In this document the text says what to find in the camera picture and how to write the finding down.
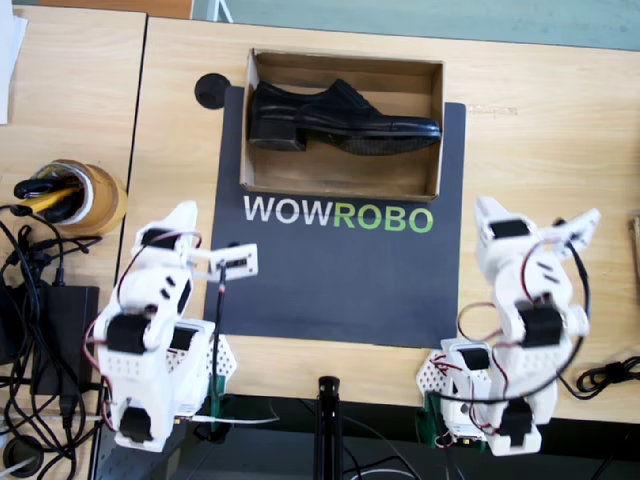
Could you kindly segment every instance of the shoe sole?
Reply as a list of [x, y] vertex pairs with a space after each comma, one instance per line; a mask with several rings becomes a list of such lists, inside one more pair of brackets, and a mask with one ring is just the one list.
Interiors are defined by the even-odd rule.
[[306, 151], [307, 138], [327, 143], [352, 155], [397, 155], [426, 148], [440, 140], [440, 132], [423, 135], [410, 132], [385, 132], [309, 128], [304, 125], [271, 120], [253, 121], [249, 143], [257, 148], [281, 152]]

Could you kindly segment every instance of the shoe heel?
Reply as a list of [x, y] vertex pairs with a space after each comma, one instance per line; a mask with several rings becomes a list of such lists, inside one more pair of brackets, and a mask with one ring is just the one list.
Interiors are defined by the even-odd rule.
[[307, 139], [295, 125], [272, 120], [253, 120], [249, 143], [257, 148], [281, 152], [304, 152]]

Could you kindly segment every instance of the black mat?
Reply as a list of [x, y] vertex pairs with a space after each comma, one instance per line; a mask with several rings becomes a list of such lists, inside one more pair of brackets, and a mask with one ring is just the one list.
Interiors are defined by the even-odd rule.
[[[455, 337], [465, 106], [446, 105], [440, 197], [417, 204], [247, 192], [239, 184], [242, 94], [241, 88], [227, 89], [212, 248], [257, 243], [260, 273], [227, 285], [222, 331], [406, 347], [437, 347], [441, 339]], [[259, 209], [251, 215], [259, 199], [264, 217], [272, 203], [266, 221]], [[290, 201], [276, 212], [283, 199]], [[308, 224], [303, 201], [307, 211], [319, 202], [323, 213], [332, 204], [325, 225], [317, 215]], [[293, 203], [299, 217], [283, 223], [279, 218], [295, 218]], [[336, 227], [337, 203], [353, 205], [356, 212], [373, 205], [382, 219], [373, 229], [361, 227], [356, 217], [353, 228], [344, 220]], [[401, 226], [385, 220], [388, 206], [404, 209], [403, 230], [385, 229]], [[416, 209], [432, 215], [427, 233], [411, 228]], [[364, 214], [365, 225], [377, 223], [374, 211]], [[414, 220], [415, 230], [427, 229], [424, 210]], [[207, 320], [214, 319], [216, 295], [217, 287], [209, 285]]]

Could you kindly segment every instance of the printed logo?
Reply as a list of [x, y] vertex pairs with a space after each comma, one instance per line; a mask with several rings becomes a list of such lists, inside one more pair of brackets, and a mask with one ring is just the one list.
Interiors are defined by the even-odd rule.
[[347, 228], [364, 228], [374, 230], [384, 228], [388, 232], [401, 232], [407, 228], [416, 233], [428, 233], [433, 227], [433, 215], [426, 208], [414, 208], [408, 215], [403, 207], [387, 206], [384, 212], [375, 205], [363, 205], [356, 211], [356, 207], [351, 203], [331, 202], [326, 203], [314, 200], [311, 205], [309, 201], [293, 200], [283, 198], [276, 203], [276, 199], [269, 197], [266, 204], [261, 196], [256, 196], [251, 202], [248, 195], [244, 196], [244, 211], [247, 220], [262, 220], [268, 222], [270, 218], [290, 224], [297, 221], [304, 221], [306, 225], [319, 225], [326, 227], [333, 225], [340, 227], [346, 225]]

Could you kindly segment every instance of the floor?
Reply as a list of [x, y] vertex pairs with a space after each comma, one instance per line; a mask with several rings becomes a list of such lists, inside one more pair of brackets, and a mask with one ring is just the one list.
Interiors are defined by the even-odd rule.
[[[640, 0], [226, 0], [236, 23], [640, 50]], [[191, 0], [14, 0], [188, 18]], [[213, 0], [193, 0], [194, 19]]]

